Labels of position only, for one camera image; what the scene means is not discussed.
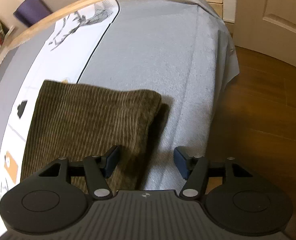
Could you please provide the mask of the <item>grey bed sheet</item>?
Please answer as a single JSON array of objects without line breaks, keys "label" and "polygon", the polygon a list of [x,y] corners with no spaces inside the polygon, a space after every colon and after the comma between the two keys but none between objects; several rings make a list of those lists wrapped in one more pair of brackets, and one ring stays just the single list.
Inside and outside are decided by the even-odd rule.
[{"label": "grey bed sheet", "polygon": [[[239,73],[232,38],[205,0],[117,0],[119,13],[77,83],[150,89],[170,112],[139,188],[179,189],[177,146],[204,155],[220,94]],[[0,65],[0,150],[16,93],[55,24],[9,51]],[[0,235],[5,226],[0,218]]]}]

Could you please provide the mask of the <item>brown corduroy pants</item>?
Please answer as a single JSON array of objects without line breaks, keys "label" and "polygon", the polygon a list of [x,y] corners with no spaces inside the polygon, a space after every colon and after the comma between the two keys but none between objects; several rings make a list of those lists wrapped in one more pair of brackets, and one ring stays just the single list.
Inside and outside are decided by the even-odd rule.
[{"label": "brown corduroy pants", "polygon": [[121,160],[107,183],[113,191],[134,190],[161,105],[161,95],[153,90],[44,81],[28,131],[21,179],[59,157],[81,161],[120,145]]}]

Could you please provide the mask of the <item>white printed deer bed runner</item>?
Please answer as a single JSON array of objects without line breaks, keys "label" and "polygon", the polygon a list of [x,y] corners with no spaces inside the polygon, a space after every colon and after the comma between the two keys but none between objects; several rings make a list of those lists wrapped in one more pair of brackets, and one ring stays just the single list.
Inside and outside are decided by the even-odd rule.
[{"label": "white printed deer bed runner", "polygon": [[20,181],[27,135],[43,82],[77,83],[119,9],[117,0],[103,0],[55,23],[53,32],[31,63],[11,108],[0,150],[0,198]]}]

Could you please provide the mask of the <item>purple storage box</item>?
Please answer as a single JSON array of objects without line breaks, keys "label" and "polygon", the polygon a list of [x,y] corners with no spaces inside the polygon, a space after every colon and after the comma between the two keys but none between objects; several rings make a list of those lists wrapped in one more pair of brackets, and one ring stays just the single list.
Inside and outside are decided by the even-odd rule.
[{"label": "purple storage box", "polygon": [[24,0],[13,12],[13,15],[29,28],[51,13],[51,9],[43,0]]}]

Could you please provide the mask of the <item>cream door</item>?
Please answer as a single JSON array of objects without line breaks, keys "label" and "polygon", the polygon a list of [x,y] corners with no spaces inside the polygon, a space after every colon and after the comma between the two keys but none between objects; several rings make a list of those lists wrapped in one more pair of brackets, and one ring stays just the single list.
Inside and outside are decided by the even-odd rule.
[{"label": "cream door", "polygon": [[233,40],[296,67],[296,0],[236,0]]}]

